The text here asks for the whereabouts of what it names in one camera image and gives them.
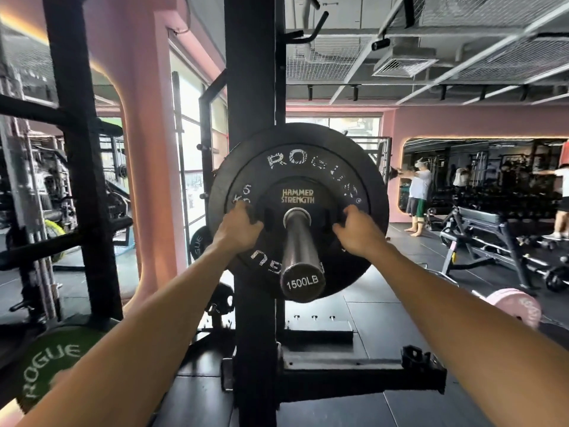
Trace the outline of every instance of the sneaker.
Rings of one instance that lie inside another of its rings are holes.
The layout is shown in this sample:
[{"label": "sneaker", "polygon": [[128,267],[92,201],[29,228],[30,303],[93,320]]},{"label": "sneaker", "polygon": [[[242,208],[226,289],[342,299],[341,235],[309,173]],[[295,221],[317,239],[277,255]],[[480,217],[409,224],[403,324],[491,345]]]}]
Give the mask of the sneaker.
[{"label": "sneaker", "polygon": [[561,241],[563,236],[559,232],[554,232],[549,235],[544,235],[546,240],[554,240],[554,241]]}]

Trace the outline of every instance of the air vent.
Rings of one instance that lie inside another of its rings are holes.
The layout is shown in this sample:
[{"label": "air vent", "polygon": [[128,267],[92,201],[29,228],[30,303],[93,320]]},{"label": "air vent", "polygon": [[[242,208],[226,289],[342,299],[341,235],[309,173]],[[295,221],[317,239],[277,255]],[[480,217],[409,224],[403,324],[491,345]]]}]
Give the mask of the air vent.
[{"label": "air vent", "polygon": [[394,45],[373,68],[373,76],[412,78],[420,71],[435,64],[437,51],[433,48],[416,48]]}]

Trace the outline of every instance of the white t-shirt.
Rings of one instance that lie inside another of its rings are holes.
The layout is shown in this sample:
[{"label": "white t-shirt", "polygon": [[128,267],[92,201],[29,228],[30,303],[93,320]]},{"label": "white t-shirt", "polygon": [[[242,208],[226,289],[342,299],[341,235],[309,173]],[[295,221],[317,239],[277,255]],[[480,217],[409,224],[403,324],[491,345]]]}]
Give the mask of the white t-shirt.
[{"label": "white t-shirt", "polygon": [[416,175],[411,180],[411,186],[409,187],[409,197],[427,199],[432,174],[428,169],[425,169],[424,171],[417,171],[415,174]]},{"label": "white t-shirt", "polygon": [[556,169],[555,174],[563,177],[563,186],[561,187],[562,196],[569,196],[569,168]]},{"label": "white t-shirt", "polygon": [[465,168],[458,168],[456,170],[455,180],[452,182],[453,186],[464,187],[468,184],[469,173]]}]

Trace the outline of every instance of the black shorts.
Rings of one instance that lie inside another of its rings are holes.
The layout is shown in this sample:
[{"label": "black shorts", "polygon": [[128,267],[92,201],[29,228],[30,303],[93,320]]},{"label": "black shorts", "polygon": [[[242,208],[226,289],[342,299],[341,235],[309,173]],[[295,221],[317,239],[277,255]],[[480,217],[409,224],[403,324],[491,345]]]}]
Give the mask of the black shorts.
[{"label": "black shorts", "polygon": [[416,197],[410,197],[407,202],[407,214],[413,217],[424,217],[425,200]]},{"label": "black shorts", "polygon": [[569,196],[564,196],[561,198],[561,201],[559,201],[557,209],[559,211],[565,211],[566,213],[569,213]]}]

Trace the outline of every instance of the hand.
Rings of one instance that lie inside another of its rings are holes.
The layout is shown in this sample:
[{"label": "hand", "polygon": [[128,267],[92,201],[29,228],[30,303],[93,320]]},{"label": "hand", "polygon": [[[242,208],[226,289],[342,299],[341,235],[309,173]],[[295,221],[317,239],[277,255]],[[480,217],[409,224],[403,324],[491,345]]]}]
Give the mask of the hand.
[{"label": "hand", "polygon": [[247,207],[244,201],[235,203],[235,208],[224,215],[223,222],[213,237],[212,245],[215,244],[231,254],[252,249],[263,229],[263,223],[257,222],[252,225],[247,214]]},{"label": "hand", "polygon": [[378,244],[387,245],[385,235],[371,216],[360,211],[355,205],[347,207],[344,213],[348,216],[345,227],[338,223],[332,227],[344,249],[356,256],[366,258],[366,255]]}]

